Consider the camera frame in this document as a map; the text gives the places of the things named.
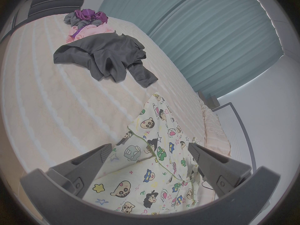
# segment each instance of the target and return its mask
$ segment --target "pink clothing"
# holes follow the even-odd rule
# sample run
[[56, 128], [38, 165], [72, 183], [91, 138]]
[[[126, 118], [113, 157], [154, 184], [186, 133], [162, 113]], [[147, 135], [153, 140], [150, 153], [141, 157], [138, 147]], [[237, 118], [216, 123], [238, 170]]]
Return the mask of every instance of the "pink clothing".
[[81, 29], [81, 31], [75, 36], [75, 38], [71, 37], [75, 32], [77, 32], [78, 28], [77, 26], [71, 27], [69, 31], [69, 35], [66, 39], [67, 43], [71, 43], [73, 41], [76, 41], [78, 39], [91, 36], [98, 33], [107, 33], [107, 32], [115, 32], [113, 28], [111, 28], [107, 23], [103, 23], [102, 25], [96, 26], [96, 25], [87, 25], [84, 28]]

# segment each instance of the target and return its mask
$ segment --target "curtain fold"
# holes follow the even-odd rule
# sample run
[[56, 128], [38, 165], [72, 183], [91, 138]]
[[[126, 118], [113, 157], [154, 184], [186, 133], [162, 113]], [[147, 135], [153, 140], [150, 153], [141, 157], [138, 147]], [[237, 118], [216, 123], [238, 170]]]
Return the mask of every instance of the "curtain fold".
[[257, 0], [104, 0], [100, 10], [136, 24], [206, 97], [233, 91], [283, 55]]

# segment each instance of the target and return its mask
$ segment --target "purple garment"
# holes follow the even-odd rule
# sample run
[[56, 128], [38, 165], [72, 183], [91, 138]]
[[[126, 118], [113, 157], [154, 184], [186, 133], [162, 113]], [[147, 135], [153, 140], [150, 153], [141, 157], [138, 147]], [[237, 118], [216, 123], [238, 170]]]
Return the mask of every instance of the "purple garment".
[[[101, 20], [103, 23], [107, 23], [107, 20], [108, 20], [108, 17], [106, 16], [106, 14], [104, 12], [95, 13], [95, 11], [92, 9], [75, 10], [74, 12], [75, 12], [75, 16], [81, 20], [91, 20], [91, 22], [94, 20]], [[77, 32], [75, 32], [72, 35], [72, 37], [74, 38], [80, 32], [81, 29], [78, 29]]]

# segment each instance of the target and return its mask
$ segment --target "cartoon print pajamas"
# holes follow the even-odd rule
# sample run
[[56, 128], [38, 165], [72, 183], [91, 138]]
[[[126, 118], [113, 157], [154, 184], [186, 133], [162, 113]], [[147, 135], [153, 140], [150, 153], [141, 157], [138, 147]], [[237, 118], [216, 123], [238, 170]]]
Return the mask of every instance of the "cartoon print pajamas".
[[84, 200], [126, 214], [157, 215], [198, 203], [198, 165], [190, 140], [158, 93], [115, 146]]

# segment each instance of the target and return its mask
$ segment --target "bed sheet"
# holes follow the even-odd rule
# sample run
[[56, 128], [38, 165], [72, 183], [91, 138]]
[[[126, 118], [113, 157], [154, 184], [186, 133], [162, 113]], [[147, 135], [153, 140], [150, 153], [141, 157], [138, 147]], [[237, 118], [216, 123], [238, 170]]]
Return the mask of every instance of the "bed sheet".
[[64, 17], [44, 17], [17, 29], [3, 60], [2, 116], [26, 172], [47, 171], [103, 144], [114, 146], [155, 91], [168, 101], [188, 137], [230, 155], [230, 143], [217, 117], [165, 53], [134, 24], [108, 19], [119, 35], [135, 37], [145, 46], [143, 64], [158, 78], [148, 88], [136, 83], [129, 72], [119, 83], [111, 78], [98, 82], [84, 67], [54, 64], [53, 53], [66, 43], [70, 29]]

